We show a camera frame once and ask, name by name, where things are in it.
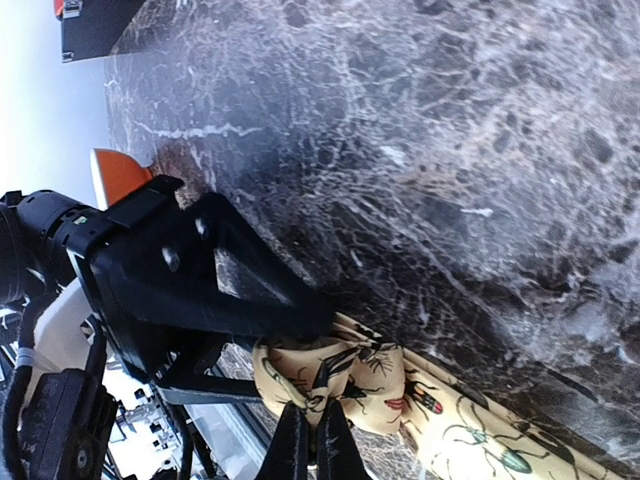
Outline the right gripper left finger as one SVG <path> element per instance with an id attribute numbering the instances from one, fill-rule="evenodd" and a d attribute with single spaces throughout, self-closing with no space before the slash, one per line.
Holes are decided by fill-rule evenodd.
<path id="1" fill-rule="evenodd" d="M 285 405 L 257 480 L 304 480 L 308 473 L 310 426 L 293 402 Z"/>

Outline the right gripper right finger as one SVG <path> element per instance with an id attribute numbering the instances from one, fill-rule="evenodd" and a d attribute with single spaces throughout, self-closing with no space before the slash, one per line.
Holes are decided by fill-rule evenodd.
<path id="1" fill-rule="evenodd" d="M 331 399 L 316 433 L 317 478 L 320 480 L 370 480 L 342 405 Z"/>

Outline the yellow beetle-pattern tie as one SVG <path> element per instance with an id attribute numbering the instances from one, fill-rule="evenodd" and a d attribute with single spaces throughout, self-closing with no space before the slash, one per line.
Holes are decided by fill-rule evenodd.
<path id="1" fill-rule="evenodd" d="M 614 479 L 616 473 L 473 392 L 446 370 L 339 314 L 312 342 L 261 340 L 252 352 L 265 406 L 314 427 L 332 400 L 377 435 L 403 433 L 438 479 Z"/>

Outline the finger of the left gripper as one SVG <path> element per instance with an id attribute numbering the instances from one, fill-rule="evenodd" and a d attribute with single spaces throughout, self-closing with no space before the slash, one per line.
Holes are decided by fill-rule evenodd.
<path id="1" fill-rule="evenodd" d="M 253 381 L 220 375 L 217 362 L 227 342 L 209 339 L 180 352 L 160 379 L 154 383 L 169 405 L 217 405 L 260 403 Z"/>

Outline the white bowl orange outside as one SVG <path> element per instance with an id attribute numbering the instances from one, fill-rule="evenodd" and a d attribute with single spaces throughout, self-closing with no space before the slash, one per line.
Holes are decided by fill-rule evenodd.
<path id="1" fill-rule="evenodd" d="M 151 171 L 131 156 L 109 149 L 92 149 L 90 168 L 100 210 L 106 210 L 153 178 Z"/>

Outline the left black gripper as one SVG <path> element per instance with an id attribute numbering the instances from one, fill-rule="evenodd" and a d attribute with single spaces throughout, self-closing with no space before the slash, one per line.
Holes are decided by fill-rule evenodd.
<path id="1" fill-rule="evenodd" d="M 313 339 L 334 313 L 223 195 L 187 207 L 184 182 L 160 175 L 108 209 L 52 190 L 1 197 L 1 306 L 77 278 L 131 375 L 156 368 L 134 340 L 199 332 L 246 338 Z"/>

